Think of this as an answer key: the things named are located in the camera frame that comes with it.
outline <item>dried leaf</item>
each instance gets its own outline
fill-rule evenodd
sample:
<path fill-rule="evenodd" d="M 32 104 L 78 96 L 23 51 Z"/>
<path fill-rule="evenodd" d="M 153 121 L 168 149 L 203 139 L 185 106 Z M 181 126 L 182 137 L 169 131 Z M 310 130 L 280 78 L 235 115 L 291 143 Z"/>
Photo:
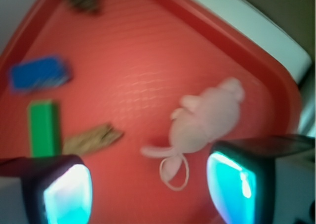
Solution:
<path fill-rule="evenodd" d="M 63 154 L 84 155 L 108 147 L 123 136 L 110 124 L 104 124 L 79 135 L 65 139 Z"/>

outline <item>pink toy mouse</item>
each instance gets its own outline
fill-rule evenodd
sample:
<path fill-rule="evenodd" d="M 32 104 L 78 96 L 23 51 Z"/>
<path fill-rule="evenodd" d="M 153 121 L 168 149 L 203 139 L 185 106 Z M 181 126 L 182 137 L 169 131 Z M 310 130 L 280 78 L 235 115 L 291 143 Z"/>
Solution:
<path fill-rule="evenodd" d="M 239 120 L 239 104 L 244 97 L 240 81 L 228 78 L 215 88 L 207 88 L 200 96 L 185 95 L 181 98 L 182 108 L 171 114 L 171 147 L 141 148 L 144 156 L 164 158 L 159 172 L 161 180 L 169 188 L 180 191 L 188 183 L 189 165 L 184 153 L 203 149 L 209 142 L 228 134 L 235 127 Z M 177 174 L 182 161 L 186 168 L 186 178 L 180 187 L 175 187 L 169 181 Z"/>

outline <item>green rectangle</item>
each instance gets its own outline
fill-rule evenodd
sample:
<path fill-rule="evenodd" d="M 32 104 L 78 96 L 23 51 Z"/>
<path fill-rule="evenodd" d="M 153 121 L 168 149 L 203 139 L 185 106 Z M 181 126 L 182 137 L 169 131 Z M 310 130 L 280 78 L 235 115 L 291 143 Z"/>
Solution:
<path fill-rule="evenodd" d="M 35 101 L 29 105 L 29 134 L 33 157 L 61 154 L 58 104 Z"/>

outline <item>blue block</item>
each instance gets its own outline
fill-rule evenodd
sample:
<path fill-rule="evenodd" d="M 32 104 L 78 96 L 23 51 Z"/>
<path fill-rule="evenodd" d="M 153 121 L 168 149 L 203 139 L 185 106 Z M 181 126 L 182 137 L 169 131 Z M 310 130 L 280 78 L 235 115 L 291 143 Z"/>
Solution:
<path fill-rule="evenodd" d="M 69 71 L 57 56 L 20 63 L 10 70 L 11 86 L 17 91 L 54 88 L 69 79 Z"/>

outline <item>glowing blue light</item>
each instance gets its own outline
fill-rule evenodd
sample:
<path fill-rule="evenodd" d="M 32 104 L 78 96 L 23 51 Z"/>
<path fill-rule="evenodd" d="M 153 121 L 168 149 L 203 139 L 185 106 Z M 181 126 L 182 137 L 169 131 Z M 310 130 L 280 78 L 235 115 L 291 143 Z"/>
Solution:
<path fill-rule="evenodd" d="M 70 167 L 44 191 L 48 224 L 86 224 L 92 206 L 92 182 L 88 168 Z"/>
<path fill-rule="evenodd" d="M 240 179 L 242 181 L 241 183 L 242 194 L 246 198 L 251 198 L 251 188 L 248 182 L 247 173 L 240 173 Z"/>
<path fill-rule="evenodd" d="M 220 152 L 207 161 L 207 182 L 213 203 L 226 223 L 255 221 L 255 174 Z"/>

